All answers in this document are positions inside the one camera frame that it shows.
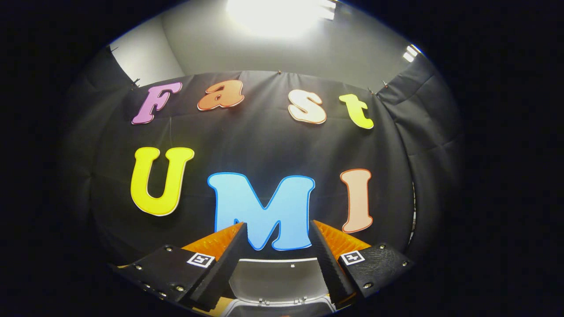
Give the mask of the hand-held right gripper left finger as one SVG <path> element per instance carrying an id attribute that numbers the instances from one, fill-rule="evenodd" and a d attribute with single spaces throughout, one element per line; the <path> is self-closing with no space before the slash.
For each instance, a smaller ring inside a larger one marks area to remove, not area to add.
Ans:
<path id="1" fill-rule="evenodd" d="M 111 269 L 137 287 L 179 307 L 215 309 L 248 241 L 237 223 L 185 247 L 166 244 Z"/>

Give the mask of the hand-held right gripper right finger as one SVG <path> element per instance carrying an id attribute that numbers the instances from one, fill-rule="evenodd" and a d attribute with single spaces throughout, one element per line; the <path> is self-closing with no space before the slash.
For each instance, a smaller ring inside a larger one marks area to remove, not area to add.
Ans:
<path id="1" fill-rule="evenodd" d="M 415 265 L 388 243 L 370 245 L 317 220 L 310 221 L 309 239 L 337 309 L 373 296 Z"/>

